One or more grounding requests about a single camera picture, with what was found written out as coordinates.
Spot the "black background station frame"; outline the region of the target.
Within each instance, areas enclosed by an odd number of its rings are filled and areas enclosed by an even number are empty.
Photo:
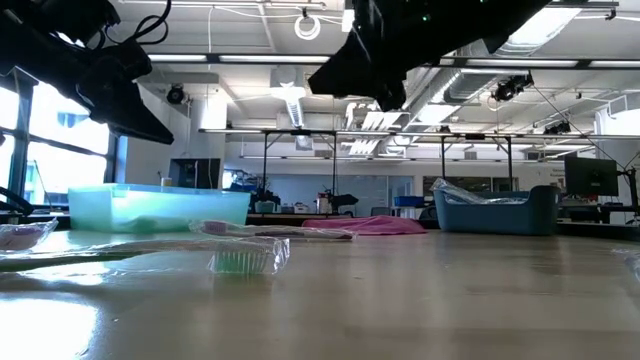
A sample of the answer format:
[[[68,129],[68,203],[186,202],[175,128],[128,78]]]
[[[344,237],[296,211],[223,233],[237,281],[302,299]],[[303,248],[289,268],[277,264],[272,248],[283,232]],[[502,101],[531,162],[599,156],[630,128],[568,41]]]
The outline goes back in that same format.
[[[462,140],[496,140],[496,139],[504,139],[507,143],[507,148],[505,152],[507,154],[507,165],[508,165],[508,178],[509,178],[509,187],[513,189],[513,155],[512,155],[512,139],[513,135],[510,134],[489,134],[489,133],[455,133],[455,132],[397,132],[397,131],[336,131],[336,130],[314,130],[314,129],[199,129],[200,133],[207,134],[239,134],[239,135],[251,135],[251,134],[261,134],[264,137],[264,145],[263,145],[263,181],[266,181],[266,162],[268,155],[268,148],[270,146],[270,142],[268,140],[271,134],[281,135],[290,135],[291,137],[296,136],[306,136],[313,137],[317,136],[320,138],[324,138],[325,136],[331,136],[333,138],[332,142],[328,142],[328,145],[333,147],[333,155],[331,157],[325,157],[325,160],[331,160],[333,162],[333,181],[336,181],[336,169],[337,169],[337,140],[340,136],[351,136],[351,137],[364,137],[366,140],[371,139],[384,139],[387,137],[395,138],[396,136],[400,137],[415,137],[415,138],[436,138],[439,140],[440,144],[440,154],[441,154],[441,173],[443,177],[446,177],[446,149],[445,149],[445,139],[448,137]]]

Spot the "black monitor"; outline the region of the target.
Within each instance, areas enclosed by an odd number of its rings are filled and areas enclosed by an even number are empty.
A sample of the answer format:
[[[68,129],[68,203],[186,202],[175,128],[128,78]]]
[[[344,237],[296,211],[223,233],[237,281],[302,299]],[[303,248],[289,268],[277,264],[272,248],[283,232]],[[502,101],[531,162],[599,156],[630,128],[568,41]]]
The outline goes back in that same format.
[[[219,158],[179,158],[169,165],[172,185],[182,188],[217,189],[219,173]]]
[[[618,196],[618,170],[614,160],[566,157],[567,193],[580,196]]]

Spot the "light turquoise plastic bin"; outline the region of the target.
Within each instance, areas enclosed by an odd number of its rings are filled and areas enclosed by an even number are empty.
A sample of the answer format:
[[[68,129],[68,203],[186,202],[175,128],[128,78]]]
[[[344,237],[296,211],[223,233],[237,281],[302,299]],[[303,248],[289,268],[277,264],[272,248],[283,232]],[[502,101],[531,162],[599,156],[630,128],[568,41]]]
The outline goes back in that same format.
[[[193,222],[243,225],[250,195],[217,189],[102,184],[68,190],[71,227],[103,233],[187,232]]]

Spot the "silver ventilation duct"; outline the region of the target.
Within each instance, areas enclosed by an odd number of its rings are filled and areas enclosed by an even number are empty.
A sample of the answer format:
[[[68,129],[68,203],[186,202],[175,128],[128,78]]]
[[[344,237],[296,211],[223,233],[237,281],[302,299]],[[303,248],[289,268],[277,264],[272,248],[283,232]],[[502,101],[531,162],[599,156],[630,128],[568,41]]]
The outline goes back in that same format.
[[[579,7],[546,7],[526,22],[494,40],[476,40],[453,53],[468,57],[529,57],[555,38],[579,13]],[[419,71],[422,80],[415,85],[411,104],[428,110],[457,110],[496,81],[513,76],[513,71],[441,68]]]

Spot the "grey-blue plastic bin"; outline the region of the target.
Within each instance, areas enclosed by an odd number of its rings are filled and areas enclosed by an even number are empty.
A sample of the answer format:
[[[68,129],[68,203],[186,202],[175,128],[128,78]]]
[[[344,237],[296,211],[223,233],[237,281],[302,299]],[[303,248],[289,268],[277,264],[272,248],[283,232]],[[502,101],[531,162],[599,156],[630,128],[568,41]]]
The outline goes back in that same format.
[[[482,205],[455,201],[433,192],[438,224],[446,232],[548,236],[555,231],[560,189],[539,185],[524,192],[477,194],[481,197],[527,197],[523,204]]]

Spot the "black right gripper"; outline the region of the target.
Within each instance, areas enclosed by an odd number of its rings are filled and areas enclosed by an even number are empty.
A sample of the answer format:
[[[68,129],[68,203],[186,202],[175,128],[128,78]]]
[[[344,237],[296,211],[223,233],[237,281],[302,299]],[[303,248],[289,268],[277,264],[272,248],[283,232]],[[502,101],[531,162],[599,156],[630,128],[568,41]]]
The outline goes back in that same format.
[[[405,43],[443,18],[443,0],[351,0],[354,20],[344,45],[308,79],[314,94],[365,96],[384,111],[406,101],[406,73],[422,64]]]

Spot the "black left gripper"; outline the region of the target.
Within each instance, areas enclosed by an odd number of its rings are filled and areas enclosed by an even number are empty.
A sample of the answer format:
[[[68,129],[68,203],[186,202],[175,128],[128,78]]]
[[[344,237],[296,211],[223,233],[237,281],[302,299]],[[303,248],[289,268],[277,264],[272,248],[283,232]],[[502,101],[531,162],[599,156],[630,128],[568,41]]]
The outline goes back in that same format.
[[[173,133],[144,104],[136,80],[150,74],[152,64],[135,40],[94,51],[76,82],[91,118],[117,135],[171,145]]]

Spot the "black window frame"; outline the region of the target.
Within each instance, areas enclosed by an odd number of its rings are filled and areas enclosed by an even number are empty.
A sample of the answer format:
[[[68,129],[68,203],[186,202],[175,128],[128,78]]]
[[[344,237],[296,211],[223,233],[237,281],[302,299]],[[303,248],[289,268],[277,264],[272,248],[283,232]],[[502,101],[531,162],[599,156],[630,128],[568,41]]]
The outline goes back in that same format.
[[[37,207],[114,180],[118,137],[53,86],[0,76],[0,187]]]

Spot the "magenta cloth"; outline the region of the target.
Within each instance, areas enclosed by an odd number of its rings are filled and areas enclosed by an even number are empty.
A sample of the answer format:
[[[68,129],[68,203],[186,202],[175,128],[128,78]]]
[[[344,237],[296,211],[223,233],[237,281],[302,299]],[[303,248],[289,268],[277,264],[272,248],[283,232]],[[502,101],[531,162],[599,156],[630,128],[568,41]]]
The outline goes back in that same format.
[[[395,216],[358,218],[309,219],[303,227],[346,230],[362,236],[391,236],[424,234],[426,230],[416,220]]]

